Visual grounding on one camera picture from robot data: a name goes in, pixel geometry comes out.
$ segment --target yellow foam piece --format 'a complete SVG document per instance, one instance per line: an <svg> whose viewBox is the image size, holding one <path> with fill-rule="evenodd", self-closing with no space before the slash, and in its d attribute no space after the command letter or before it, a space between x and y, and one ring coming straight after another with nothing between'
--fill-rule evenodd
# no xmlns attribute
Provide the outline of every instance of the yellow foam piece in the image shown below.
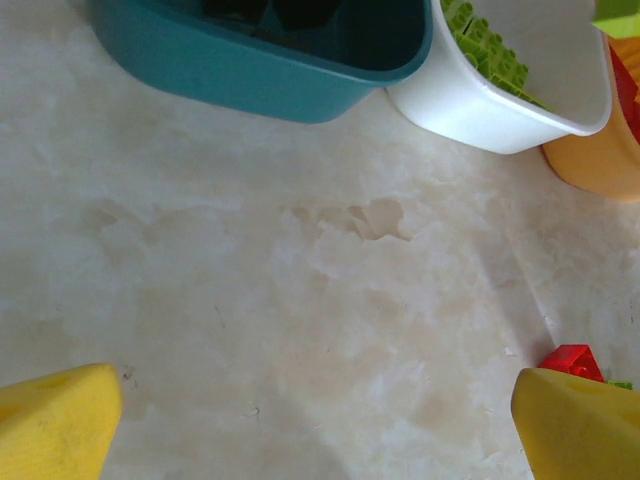
<svg viewBox="0 0 640 480"><path fill-rule="evenodd" d="M530 368L511 413L536 480L640 478L640 394Z"/></svg>
<svg viewBox="0 0 640 480"><path fill-rule="evenodd" d="M0 388L0 479L98 479L121 412L110 365Z"/></svg>

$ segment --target dark object inside bin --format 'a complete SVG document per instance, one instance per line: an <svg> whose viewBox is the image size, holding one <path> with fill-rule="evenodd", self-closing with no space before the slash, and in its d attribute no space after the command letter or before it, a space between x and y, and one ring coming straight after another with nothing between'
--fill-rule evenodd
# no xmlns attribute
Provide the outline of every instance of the dark object inside bin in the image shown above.
<svg viewBox="0 0 640 480"><path fill-rule="evenodd" d="M273 0L282 27L287 31L324 27L344 0Z"/></svg>
<svg viewBox="0 0 640 480"><path fill-rule="evenodd" d="M268 3L269 0L203 0L202 10L207 17L257 25Z"/></svg>

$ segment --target yellow plastic object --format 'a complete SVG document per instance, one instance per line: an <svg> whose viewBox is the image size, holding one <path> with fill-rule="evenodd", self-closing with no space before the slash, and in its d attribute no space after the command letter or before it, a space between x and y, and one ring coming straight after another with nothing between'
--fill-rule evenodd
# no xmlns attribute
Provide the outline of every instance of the yellow plastic object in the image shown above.
<svg viewBox="0 0 640 480"><path fill-rule="evenodd" d="M529 368L511 413L536 480L640 478L639 393Z"/></svg>
<svg viewBox="0 0 640 480"><path fill-rule="evenodd" d="M615 200L637 202L640 201L640 145L618 102L611 58L608 65L615 95L607 125L589 137L570 135L544 144L543 149L549 164L565 182Z"/></svg>
<svg viewBox="0 0 640 480"><path fill-rule="evenodd" d="M0 479L98 479L121 412L110 365L0 388Z"/></svg>

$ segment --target white plastic bin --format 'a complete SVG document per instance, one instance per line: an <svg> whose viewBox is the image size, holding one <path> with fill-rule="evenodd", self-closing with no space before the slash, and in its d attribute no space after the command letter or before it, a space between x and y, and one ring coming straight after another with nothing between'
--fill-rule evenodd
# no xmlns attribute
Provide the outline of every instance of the white plastic bin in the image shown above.
<svg viewBox="0 0 640 480"><path fill-rule="evenodd" d="M605 40L591 25L592 0L470 0L476 15L529 66L525 91L553 113L499 89L464 57L431 0L433 44L424 65L388 89L418 126L510 154L567 134L592 135L611 114Z"/></svg>

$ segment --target teal plastic bin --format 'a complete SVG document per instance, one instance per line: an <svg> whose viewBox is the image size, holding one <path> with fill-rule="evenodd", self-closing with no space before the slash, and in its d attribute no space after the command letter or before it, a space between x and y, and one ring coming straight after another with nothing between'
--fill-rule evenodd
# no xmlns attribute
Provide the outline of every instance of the teal plastic bin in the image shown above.
<svg viewBox="0 0 640 480"><path fill-rule="evenodd" d="M202 0L88 0L107 52L160 90L295 122L332 120L415 72L431 46L427 0L344 0L321 28L204 15Z"/></svg>

